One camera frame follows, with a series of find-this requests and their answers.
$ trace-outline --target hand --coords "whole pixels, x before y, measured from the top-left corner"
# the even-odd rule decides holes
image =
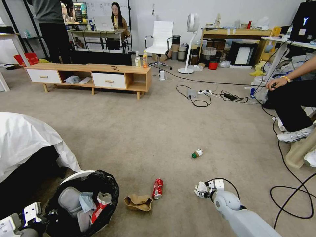
[[[73,7],[67,8],[68,16],[73,17]]]
[[[273,91],[273,90],[275,90],[276,88],[278,88],[280,86],[284,86],[286,83],[287,83],[286,78],[280,77],[280,78],[276,78],[276,79],[273,79],[273,80],[269,81],[266,84],[266,88],[271,90],[271,91]]]

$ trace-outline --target white sheet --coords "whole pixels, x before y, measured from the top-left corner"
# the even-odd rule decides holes
[[[51,145],[59,154],[59,166],[81,171],[76,156],[48,124],[28,115],[0,112],[0,182],[17,164],[26,162],[35,152]]]

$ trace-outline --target pedestal fan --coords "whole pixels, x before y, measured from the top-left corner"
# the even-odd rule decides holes
[[[185,68],[180,68],[178,70],[178,72],[180,72],[180,73],[183,73],[183,74],[193,73],[193,70],[188,68],[188,62],[189,62],[191,44],[192,44],[193,39],[197,35],[199,25],[200,25],[200,17],[199,17],[199,15],[190,13],[189,16],[188,16],[187,31],[188,32],[193,32],[193,36],[192,36],[192,38],[190,40],[189,50],[188,50],[188,55],[187,55],[187,62],[185,63]]]

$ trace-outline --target black pants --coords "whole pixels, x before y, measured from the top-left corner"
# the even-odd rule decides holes
[[[301,106],[316,107],[316,80],[287,83],[269,91],[268,100],[287,131],[310,127],[313,123]]]
[[[49,50],[52,63],[70,63],[69,36],[64,24],[41,23],[39,25],[43,38]]]

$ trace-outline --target whiteboard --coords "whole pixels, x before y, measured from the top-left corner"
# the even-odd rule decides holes
[[[82,2],[87,4],[88,19],[92,19],[95,16],[111,16],[112,2],[117,2],[121,8],[122,17],[126,20],[127,25],[130,25],[128,17],[128,0],[82,0]]]

